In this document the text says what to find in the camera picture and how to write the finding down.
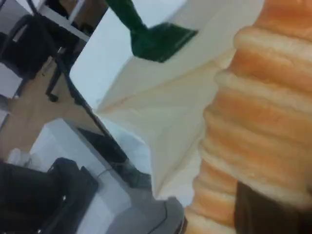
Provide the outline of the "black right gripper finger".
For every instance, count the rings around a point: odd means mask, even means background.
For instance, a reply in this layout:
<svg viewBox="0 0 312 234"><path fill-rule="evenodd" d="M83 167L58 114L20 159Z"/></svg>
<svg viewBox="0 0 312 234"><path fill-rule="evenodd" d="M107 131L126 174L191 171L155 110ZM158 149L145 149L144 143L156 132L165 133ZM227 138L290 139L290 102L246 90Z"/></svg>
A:
<svg viewBox="0 0 312 234"><path fill-rule="evenodd" d="M238 234L310 234L312 210L284 206L238 183L234 210Z"/></svg>

